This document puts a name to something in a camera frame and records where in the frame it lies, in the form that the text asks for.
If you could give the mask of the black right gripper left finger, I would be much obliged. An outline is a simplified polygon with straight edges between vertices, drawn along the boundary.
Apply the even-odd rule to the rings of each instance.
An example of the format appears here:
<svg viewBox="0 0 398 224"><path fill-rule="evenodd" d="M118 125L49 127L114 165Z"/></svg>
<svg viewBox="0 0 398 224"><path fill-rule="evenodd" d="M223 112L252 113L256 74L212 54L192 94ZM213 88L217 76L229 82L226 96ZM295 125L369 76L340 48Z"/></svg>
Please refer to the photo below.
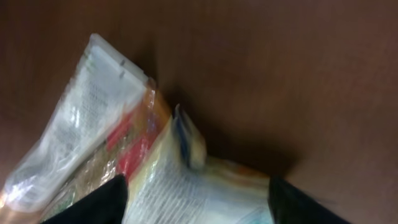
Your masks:
<svg viewBox="0 0 398 224"><path fill-rule="evenodd" d="M117 175L43 224L121 224L127 199L126 178Z"/></svg>

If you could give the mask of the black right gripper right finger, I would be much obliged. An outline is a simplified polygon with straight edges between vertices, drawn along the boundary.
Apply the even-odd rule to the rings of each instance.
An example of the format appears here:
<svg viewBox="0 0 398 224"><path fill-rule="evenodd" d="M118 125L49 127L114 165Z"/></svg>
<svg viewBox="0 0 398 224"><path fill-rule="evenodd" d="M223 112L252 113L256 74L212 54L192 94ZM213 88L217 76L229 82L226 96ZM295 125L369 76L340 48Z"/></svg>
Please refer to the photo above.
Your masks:
<svg viewBox="0 0 398 224"><path fill-rule="evenodd" d="M276 224L349 224L278 177L270 179L268 201Z"/></svg>

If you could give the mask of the yellow white snack bag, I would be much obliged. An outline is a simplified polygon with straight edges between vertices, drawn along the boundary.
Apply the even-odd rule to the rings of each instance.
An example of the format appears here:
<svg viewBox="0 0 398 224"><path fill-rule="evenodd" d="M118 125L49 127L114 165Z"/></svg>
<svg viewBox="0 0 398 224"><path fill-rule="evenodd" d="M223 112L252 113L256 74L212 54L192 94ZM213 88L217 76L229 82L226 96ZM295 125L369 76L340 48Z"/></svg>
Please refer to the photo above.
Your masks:
<svg viewBox="0 0 398 224"><path fill-rule="evenodd" d="M273 223L269 177L207 155L179 106L131 178L123 223Z"/></svg>

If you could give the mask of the white tube with gold cap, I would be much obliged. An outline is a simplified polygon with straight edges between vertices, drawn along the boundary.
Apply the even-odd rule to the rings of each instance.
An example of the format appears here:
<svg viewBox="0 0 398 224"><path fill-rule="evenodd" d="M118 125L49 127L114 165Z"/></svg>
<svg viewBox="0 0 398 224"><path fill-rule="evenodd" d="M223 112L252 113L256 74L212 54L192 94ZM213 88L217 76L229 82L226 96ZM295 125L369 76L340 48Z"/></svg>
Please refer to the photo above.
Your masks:
<svg viewBox="0 0 398 224"><path fill-rule="evenodd" d="M76 168L141 101L148 77L98 34L90 41L40 139L6 179L3 204L47 206Z"/></svg>

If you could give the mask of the orange spaghetti packet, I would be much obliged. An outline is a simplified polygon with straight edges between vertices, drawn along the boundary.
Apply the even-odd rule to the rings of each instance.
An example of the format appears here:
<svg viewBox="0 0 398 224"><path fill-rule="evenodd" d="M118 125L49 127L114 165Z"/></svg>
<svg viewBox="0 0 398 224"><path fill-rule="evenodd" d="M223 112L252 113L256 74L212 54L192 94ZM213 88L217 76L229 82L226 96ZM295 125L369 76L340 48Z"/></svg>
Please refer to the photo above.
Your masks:
<svg viewBox="0 0 398 224"><path fill-rule="evenodd" d="M161 94L148 89L143 100L123 115L121 123L68 178L44 210L40 221L54 217L114 176L127 180L150 154L170 115Z"/></svg>

